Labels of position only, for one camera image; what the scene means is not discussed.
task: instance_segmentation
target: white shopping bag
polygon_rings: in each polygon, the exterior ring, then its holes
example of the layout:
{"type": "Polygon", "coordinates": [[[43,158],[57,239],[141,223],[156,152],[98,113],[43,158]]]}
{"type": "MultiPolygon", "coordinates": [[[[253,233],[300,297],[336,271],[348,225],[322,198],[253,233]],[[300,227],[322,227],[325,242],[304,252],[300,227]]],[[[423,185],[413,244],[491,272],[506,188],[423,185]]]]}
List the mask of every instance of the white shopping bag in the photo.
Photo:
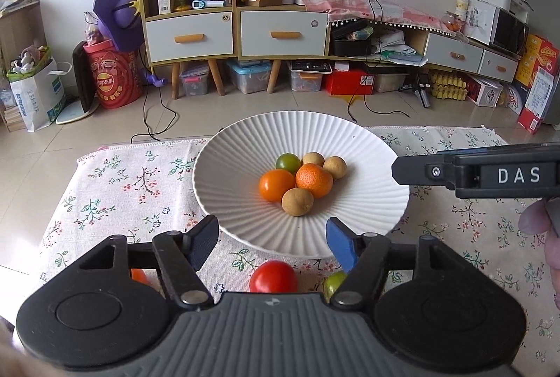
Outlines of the white shopping bag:
{"type": "Polygon", "coordinates": [[[29,132],[49,126],[64,108],[66,95],[59,76],[70,72],[72,65],[60,64],[68,65],[68,69],[58,70],[57,62],[53,59],[47,67],[33,77],[10,83],[23,122],[29,132]]]}

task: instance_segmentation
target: tomato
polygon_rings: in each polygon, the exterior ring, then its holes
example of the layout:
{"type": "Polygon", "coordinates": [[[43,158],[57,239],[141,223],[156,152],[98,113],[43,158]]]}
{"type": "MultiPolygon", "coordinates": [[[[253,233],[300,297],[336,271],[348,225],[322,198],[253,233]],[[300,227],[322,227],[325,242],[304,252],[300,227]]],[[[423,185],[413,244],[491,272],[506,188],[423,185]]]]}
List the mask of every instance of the tomato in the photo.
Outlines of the tomato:
{"type": "Polygon", "coordinates": [[[290,265],[269,260],[258,267],[248,282],[251,292],[296,293],[298,277],[290,265]]]}
{"type": "Polygon", "coordinates": [[[286,170],[266,172],[259,181],[260,196],[269,202],[281,202],[290,189],[296,187],[296,177],[286,170]]]}
{"type": "Polygon", "coordinates": [[[329,302],[330,297],[334,295],[334,292],[338,290],[338,287],[342,285],[345,279],[346,273],[344,271],[337,271],[323,281],[323,295],[326,302],[329,302]]]}
{"type": "Polygon", "coordinates": [[[140,270],[139,268],[133,268],[131,270],[131,278],[133,281],[142,282],[142,284],[149,285],[146,273],[144,272],[144,270],[140,270]]]}
{"type": "Polygon", "coordinates": [[[278,160],[276,160],[276,168],[280,168],[281,170],[287,170],[292,175],[296,175],[300,167],[301,167],[300,158],[292,153],[282,154],[282,156],[278,157],[278,160]]]}

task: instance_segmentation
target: floral tablecloth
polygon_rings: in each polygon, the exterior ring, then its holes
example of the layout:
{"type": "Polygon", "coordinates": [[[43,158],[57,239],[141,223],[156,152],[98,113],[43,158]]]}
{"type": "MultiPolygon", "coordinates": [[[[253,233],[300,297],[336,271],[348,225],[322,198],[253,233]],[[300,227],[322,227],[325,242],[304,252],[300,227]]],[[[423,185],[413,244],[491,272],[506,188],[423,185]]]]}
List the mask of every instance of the floral tablecloth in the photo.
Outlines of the floral tablecloth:
{"type": "MultiPolygon", "coordinates": [[[[371,128],[398,155],[442,149],[503,145],[485,128],[371,128]]],[[[188,230],[203,214],[193,194],[192,168],[206,140],[116,146],[78,160],[76,173],[40,244],[44,283],[109,235],[149,242],[167,230],[188,230]]],[[[412,187],[405,215],[391,231],[395,242],[416,243],[421,234],[444,240],[525,307],[527,334],[514,366],[526,376],[560,370],[560,316],[544,260],[544,237],[517,229],[523,200],[463,201],[445,188],[412,187]]],[[[246,291],[253,270],[270,256],[220,232],[199,276],[216,300],[225,291],[246,291]]],[[[334,259],[286,259],[302,291],[321,289],[339,265],[334,259]]],[[[409,280],[391,272],[388,286],[409,280]]],[[[155,274],[148,274],[156,284],[155,274]]]]}

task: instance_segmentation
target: yellow egg carton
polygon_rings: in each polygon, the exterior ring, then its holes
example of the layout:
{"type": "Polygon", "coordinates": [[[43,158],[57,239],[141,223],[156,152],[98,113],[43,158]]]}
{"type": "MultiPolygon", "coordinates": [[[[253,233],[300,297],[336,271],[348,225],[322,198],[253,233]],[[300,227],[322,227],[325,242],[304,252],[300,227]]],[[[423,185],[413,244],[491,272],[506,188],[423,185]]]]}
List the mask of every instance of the yellow egg carton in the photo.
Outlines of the yellow egg carton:
{"type": "Polygon", "coordinates": [[[432,96],[437,97],[438,99],[455,99],[456,101],[464,101],[467,98],[467,90],[452,84],[433,84],[432,96]]]}
{"type": "Polygon", "coordinates": [[[441,70],[430,70],[429,71],[429,79],[432,85],[449,85],[449,86],[456,86],[458,88],[465,89],[467,87],[466,82],[461,79],[455,73],[444,72],[441,70]]]}

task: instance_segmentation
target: purple hat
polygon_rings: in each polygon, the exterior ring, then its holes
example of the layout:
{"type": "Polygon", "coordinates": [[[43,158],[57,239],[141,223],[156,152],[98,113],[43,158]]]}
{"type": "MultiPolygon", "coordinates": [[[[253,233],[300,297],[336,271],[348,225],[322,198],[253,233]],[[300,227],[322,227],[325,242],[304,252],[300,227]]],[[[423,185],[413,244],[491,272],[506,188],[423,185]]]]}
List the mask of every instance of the purple hat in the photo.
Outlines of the purple hat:
{"type": "Polygon", "coordinates": [[[101,33],[113,40],[118,51],[135,51],[144,42],[141,17],[134,7],[123,5],[123,0],[95,0],[93,11],[101,33]]]}

